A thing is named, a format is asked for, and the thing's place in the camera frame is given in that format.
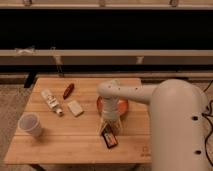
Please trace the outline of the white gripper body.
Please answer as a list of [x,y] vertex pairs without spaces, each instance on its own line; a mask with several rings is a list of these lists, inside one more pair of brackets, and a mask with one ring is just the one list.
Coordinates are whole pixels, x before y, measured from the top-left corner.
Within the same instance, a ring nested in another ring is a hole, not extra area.
[[102,117],[111,121],[116,121],[119,118],[117,98],[103,99]]

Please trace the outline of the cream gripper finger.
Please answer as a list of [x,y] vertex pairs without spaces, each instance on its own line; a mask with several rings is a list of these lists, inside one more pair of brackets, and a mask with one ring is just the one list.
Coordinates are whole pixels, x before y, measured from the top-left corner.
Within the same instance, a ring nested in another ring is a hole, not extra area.
[[123,131],[123,127],[122,127],[122,123],[120,120],[117,120],[115,123],[114,123],[114,133],[116,135],[119,135],[121,134]]
[[103,132],[103,130],[105,129],[106,125],[107,125],[107,122],[101,121],[100,128],[99,128],[99,134],[101,134]]

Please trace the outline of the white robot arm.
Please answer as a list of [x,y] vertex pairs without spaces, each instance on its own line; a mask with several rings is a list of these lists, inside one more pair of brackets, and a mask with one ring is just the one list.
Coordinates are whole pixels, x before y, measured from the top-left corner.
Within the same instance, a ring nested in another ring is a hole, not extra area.
[[179,79],[140,86],[110,80],[100,83],[97,92],[106,121],[119,119],[120,98],[148,106],[152,171],[208,171],[202,114],[209,100],[199,87]]

